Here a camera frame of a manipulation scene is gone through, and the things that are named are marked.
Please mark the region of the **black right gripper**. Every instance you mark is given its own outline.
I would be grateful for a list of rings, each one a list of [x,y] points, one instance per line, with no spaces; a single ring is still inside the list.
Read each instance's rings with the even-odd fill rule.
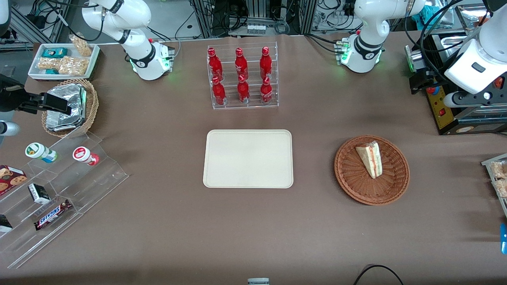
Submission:
[[[0,76],[0,111],[22,111],[37,114],[38,111],[61,112],[71,115],[69,102],[53,94],[42,94],[42,105],[36,100],[39,95],[29,93],[18,81]]]

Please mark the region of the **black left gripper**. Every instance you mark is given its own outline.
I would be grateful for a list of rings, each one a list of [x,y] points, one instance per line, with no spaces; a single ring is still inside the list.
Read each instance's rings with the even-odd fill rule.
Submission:
[[[415,95],[423,89],[447,85],[447,79],[438,68],[426,66],[416,70],[416,75],[409,78],[409,85],[411,94]]]

